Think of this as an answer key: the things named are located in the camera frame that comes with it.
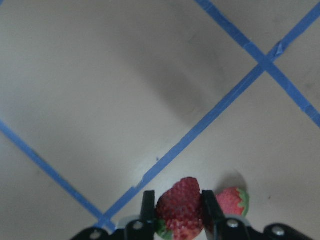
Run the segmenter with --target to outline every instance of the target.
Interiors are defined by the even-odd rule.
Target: blue line
[[[286,91],[292,100],[306,113],[311,120],[320,127],[320,113],[301,94],[295,85],[268,59],[263,52],[250,41],[236,26],[234,26],[209,0],[195,0],[215,21],[232,37],[243,49],[245,49]],[[320,16],[320,3],[318,3],[305,18],[306,22],[315,21]],[[306,29],[296,29],[303,33]]]
[[[273,49],[268,53],[271,61],[278,59],[289,45],[303,34],[317,20],[318,6],[314,7]],[[152,179],[154,179],[180,152],[182,152],[201,132],[203,132],[225,109],[227,109],[264,70],[257,65],[234,89],[232,89],[176,146],[161,158],[142,178],[140,184],[131,187],[117,202],[115,202],[99,219],[96,227],[102,227],[132,200]]]
[[[59,175],[48,163],[41,159],[20,137],[18,137],[11,129],[9,129],[0,120],[0,130],[7,136],[22,152],[24,152],[35,164],[37,164],[46,174],[48,174],[56,183],[58,183],[65,191],[67,191],[74,199],[76,199],[85,209],[87,209],[97,219],[103,214],[77,190],[75,190],[62,176]],[[114,224],[108,225],[108,228],[114,229]]]

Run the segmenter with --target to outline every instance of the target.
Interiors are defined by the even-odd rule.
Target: strawberry
[[[192,240],[203,230],[202,203],[197,179],[186,177],[157,202],[156,233],[165,240]]]
[[[249,210],[249,195],[238,187],[229,187],[216,196],[224,214],[245,217]]]

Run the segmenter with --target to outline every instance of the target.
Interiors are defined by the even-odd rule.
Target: green strawberry leaf
[[[242,212],[242,216],[245,217],[249,211],[250,197],[249,197],[249,194],[246,191],[242,190],[241,188],[237,188],[236,190],[239,192],[239,197],[242,200],[242,202],[238,204],[238,207],[244,208]]]
[[[167,229],[165,220],[155,220],[155,232],[164,240],[172,240],[173,232]]]

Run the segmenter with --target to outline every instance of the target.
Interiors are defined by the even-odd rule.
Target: metal bolt
[[[97,231],[97,230],[94,230],[94,232],[90,234],[90,239],[91,240],[97,240],[100,237],[101,237],[101,232]]]
[[[237,221],[237,220],[234,220],[234,219],[229,219],[229,220],[226,222],[226,224],[227,224],[230,228],[233,228],[233,229],[239,227],[238,221]]]
[[[277,235],[277,236],[283,236],[283,235],[285,235],[285,230],[284,230],[282,227],[280,227],[280,226],[274,226],[274,227],[272,228],[272,232],[273,232],[275,235]]]
[[[134,224],[133,224],[133,229],[134,230],[140,230],[144,227],[144,224],[143,222],[140,222],[140,221],[136,221]]]

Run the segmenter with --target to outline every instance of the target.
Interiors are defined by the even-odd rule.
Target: blue tape
[[[76,199],[85,209],[87,209],[97,219],[103,217],[103,214],[77,190],[75,190],[62,176],[57,173],[48,163],[41,159],[20,137],[9,129],[0,120],[0,130],[7,136],[22,152],[24,152],[35,164],[37,164],[46,174],[48,174],[57,184]],[[115,225],[109,223],[108,228],[114,229]]]
[[[209,10],[212,4],[209,1],[197,1],[203,9]],[[273,49],[267,57],[270,61],[279,58],[289,45],[303,34],[319,17],[319,4],[316,5]],[[115,202],[99,219],[96,227],[102,227],[130,202],[152,179],[154,179],[176,156],[178,156],[201,132],[203,132],[225,109],[227,109],[256,79],[264,69],[257,65],[234,89],[232,89],[176,146],[161,158],[142,178],[140,184],[131,187],[117,202]]]
[[[251,42],[236,26],[234,26],[209,0],[195,0],[204,9],[210,17],[212,17],[220,27],[222,27],[243,49],[245,49],[258,63],[263,67],[286,91],[292,100],[306,113],[311,120],[320,127],[320,113],[315,107],[301,94],[295,85],[268,59],[263,52]],[[311,12],[305,17],[306,22],[313,22],[320,16],[320,3],[318,3]],[[286,41],[294,38],[294,34],[302,34],[306,29],[300,28],[300,25],[295,29],[295,32],[290,32]],[[286,47],[286,42],[278,45],[275,55],[279,55]]]

